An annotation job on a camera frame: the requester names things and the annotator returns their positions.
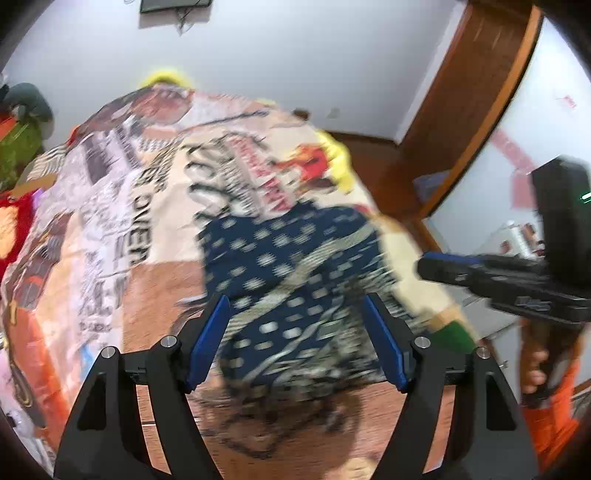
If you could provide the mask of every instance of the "wooden door frame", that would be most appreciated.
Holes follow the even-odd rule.
[[[465,18],[467,22],[470,15],[465,16]],[[519,45],[519,50],[517,51],[517,55],[515,55],[515,60],[513,61],[509,75],[507,75],[507,79],[503,83],[491,109],[486,114],[485,119],[470,140],[470,143],[468,143],[464,152],[462,152],[462,155],[457,159],[455,165],[450,170],[449,175],[444,182],[439,185],[439,188],[431,195],[427,203],[423,205],[418,215],[413,219],[415,233],[420,235],[423,244],[428,245],[429,248],[433,250],[440,251],[441,249],[433,238],[431,232],[429,232],[423,223],[423,220],[429,218],[437,207],[441,205],[443,200],[445,200],[445,198],[452,192],[454,186],[464,176],[503,117],[507,106],[519,86],[521,78],[529,65],[531,55],[540,34],[542,20],[543,15],[541,10],[536,6],[532,6],[530,18],[527,22],[527,27],[523,39],[521,40],[521,44]]]
[[[427,92],[427,95],[425,96],[423,102],[421,103],[421,106],[417,110],[417,113],[414,116],[413,121],[410,124],[410,127],[408,127],[408,131],[406,132],[406,134],[404,135],[404,138],[400,142],[400,148],[404,148],[405,145],[407,145],[413,139],[413,137],[415,137],[418,133],[420,133],[420,128],[417,128],[417,125],[418,125],[417,119],[420,119],[424,115],[424,113],[429,110],[429,108],[431,107],[431,104],[435,100],[435,98],[437,96],[437,88],[439,87],[439,84],[441,83],[442,79],[445,77],[444,74],[447,71],[447,69],[449,68],[450,63],[452,62],[452,58],[453,58],[461,40],[462,40],[462,35],[464,34],[464,31],[466,30],[466,26],[468,25],[468,21],[471,19],[473,12],[474,12],[474,7],[473,7],[472,3],[468,3],[466,5],[466,8],[464,9],[464,12],[463,12],[462,17],[460,19],[460,22],[457,25],[456,32],[454,33],[454,36],[452,38],[452,42],[449,45],[449,48],[447,49],[447,53],[445,55],[445,58],[443,59],[443,62],[441,63],[441,66],[439,67],[439,70],[438,70],[437,74],[435,75],[435,78],[434,78],[431,86],[429,87],[429,91]]]

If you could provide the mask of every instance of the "blue gripper pad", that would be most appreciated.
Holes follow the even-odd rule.
[[[363,300],[363,323],[378,355],[379,364],[386,376],[386,380],[396,386],[400,392],[405,393],[409,379],[404,373],[404,355],[382,317],[382,314],[389,314],[386,313],[387,310],[379,297],[377,299],[372,298],[374,295],[367,295]]]
[[[212,366],[213,358],[230,321],[228,297],[220,296],[212,309],[208,305],[199,320],[204,322],[204,325],[191,350],[189,374],[185,381],[185,385],[190,391],[195,390],[197,385],[205,381]]]

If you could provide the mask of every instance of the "blue dotted cloth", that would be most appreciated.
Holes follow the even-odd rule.
[[[299,203],[271,220],[215,219],[200,240],[207,292],[233,310],[219,363],[235,395],[307,400],[384,380],[359,300],[376,291],[396,317],[412,317],[363,214]]]

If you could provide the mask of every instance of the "white wall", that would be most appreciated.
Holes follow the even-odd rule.
[[[396,133],[394,134],[394,141],[397,144],[402,143],[405,135],[408,132],[408,129],[413,123],[414,118],[417,116],[418,109],[421,108],[423,104],[423,100],[427,96],[429,89],[431,88],[431,84],[433,80],[435,80],[435,76],[437,72],[439,72],[439,68],[445,59],[445,55],[449,50],[450,45],[452,44],[452,40],[454,35],[456,34],[456,30],[458,25],[460,24],[460,20],[462,19],[462,15],[464,14],[464,10],[466,9],[466,2],[463,0],[457,1],[456,5],[454,5],[452,14],[449,17],[449,21],[447,23],[447,27],[439,40],[439,44],[435,50],[435,54],[429,63],[427,68],[427,72],[423,77],[423,81],[418,86],[418,89],[414,95],[413,102],[411,103],[410,107],[406,115],[404,115]]]
[[[159,68],[204,90],[307,108],[323,128],[392,138],[456,4],[213,0],[209,20],[179,36],[170,13],[140,20],[139,0],[54,0],[5,71],[13,84],[36,84],[53,107],[48,147]],[[332,108],[336,119],[326,118]]]

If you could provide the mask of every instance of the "red fabric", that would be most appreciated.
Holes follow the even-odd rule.
[[[513,166],[511,174],[511,207],[514,209],[535,209],[535,197],[528,175],[535,169],[533,159],[502,128],[491,135],[491,143],[499,149]]]
[[[16,207],[18,210],[16,235],[14,245],[8,255],[0,258],[0,279],[4,276],[8,264],[17,259],[18,253],[21,251],[22,245],[31,229],[31,224],[35,216],[33,192],[26,193],[17,200],[10,197],[8,193],[0,194],[0,209],[11,206]]]
[[[14,117],[0,115],[0,140],[3,140],[16,124],[17,120]]]

